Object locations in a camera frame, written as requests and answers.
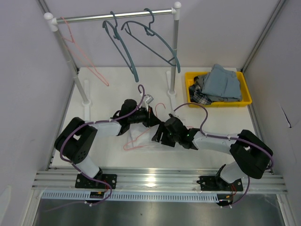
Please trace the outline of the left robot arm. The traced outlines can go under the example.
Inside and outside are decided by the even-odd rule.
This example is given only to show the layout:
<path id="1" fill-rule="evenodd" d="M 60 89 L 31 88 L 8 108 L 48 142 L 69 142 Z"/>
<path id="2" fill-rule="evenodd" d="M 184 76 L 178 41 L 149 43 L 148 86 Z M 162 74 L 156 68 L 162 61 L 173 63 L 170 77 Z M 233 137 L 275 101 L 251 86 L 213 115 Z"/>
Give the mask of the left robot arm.
<path id="1" fill-rule="evenodd" d="M 121 136 L 130 129 L 131 124 L 138 123 L 149 128 L 159 125 L 161 120 L 150 106 L 138 106 L 135 100 L 127 99 L 110 120 L 100 121 L 96 126 L 79 117 L 73 118 L 55 140 L 54 148 L 60 153 L 63 161 L 73 164 L 86 175 L 85 182 L 91 188 L 98 188 L 102 183 L 102 170 L 89 156 L 96 135 Z"/>

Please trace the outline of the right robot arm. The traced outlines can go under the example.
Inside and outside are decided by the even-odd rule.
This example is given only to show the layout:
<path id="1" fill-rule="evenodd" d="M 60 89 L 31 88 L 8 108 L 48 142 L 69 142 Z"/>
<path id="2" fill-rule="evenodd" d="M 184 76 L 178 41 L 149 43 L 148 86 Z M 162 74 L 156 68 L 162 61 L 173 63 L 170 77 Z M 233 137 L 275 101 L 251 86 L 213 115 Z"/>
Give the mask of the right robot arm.
<path id="1" fill-rule="evenodd" d="M 215 186 L 220 190 L 245 176 L 260 179 L 268 164 L 273 163 L 272 150 L 246 129 L 234 135 L 208 134 L 201 129 L 189 129 L 180 119 L 171 116 L 160 123 L 151 140 L 170 147 L 179 144 L 185 149 L 206 149 L 231 155 L 234 162 L 222 166 L 215 177 Z"/>

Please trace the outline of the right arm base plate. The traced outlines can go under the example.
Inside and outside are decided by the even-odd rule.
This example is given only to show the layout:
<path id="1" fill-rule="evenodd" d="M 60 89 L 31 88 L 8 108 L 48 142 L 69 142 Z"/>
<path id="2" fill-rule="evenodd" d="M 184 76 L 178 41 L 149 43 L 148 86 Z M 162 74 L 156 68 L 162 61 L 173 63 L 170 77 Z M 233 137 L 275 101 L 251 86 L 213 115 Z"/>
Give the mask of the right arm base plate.
<path id="1" fill-rule="evenodd" d="M 216 176 L 200 176 L 196 183 L 200 185 L 201 191 L 243 191 L 241 179 L 228 183 Z"/>

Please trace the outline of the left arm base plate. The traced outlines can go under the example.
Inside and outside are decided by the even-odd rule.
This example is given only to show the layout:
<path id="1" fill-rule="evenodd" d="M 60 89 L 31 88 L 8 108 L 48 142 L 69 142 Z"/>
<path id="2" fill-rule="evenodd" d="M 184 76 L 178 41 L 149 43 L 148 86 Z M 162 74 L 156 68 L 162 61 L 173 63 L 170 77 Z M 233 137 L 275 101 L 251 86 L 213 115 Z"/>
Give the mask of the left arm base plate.
<path id="1" fill-rule="evenodd" d="M 98 173 L 94 179 L 101 180 L 109 184 L 112 189 L 116 188 L 117 183 L 117 175 L 116 174 L 103 174 Z M 78 174 L 75 182 L 75 188 L 83 188 L 83 189 L 106 189 L 107 185 L 99 182 L 95 182 L 91 179 L 86 178 L 82 174 Z"/>

